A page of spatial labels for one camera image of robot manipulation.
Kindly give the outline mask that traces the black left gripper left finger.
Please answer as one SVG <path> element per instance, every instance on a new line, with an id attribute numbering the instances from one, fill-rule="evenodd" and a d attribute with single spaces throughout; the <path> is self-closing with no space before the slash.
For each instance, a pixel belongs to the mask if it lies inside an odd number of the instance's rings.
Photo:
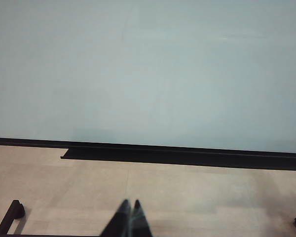
<path id="1" fill-rule="evenodd" d="M 125 199 L 106 227 L 101 232 L 102 237 L 127 237 L 129 235 L 129 221 L 131 214 L 131 205 L 128 199 Z"/>

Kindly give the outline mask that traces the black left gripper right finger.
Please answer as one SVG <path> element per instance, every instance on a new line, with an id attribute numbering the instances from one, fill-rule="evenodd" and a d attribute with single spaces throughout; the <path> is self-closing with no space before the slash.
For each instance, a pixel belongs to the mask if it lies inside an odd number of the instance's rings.
<path id="1" fill-rule="evenodd" d="M 132 236 L 153 237 L 144 210 L 137 199 L 132 212 Z"/>

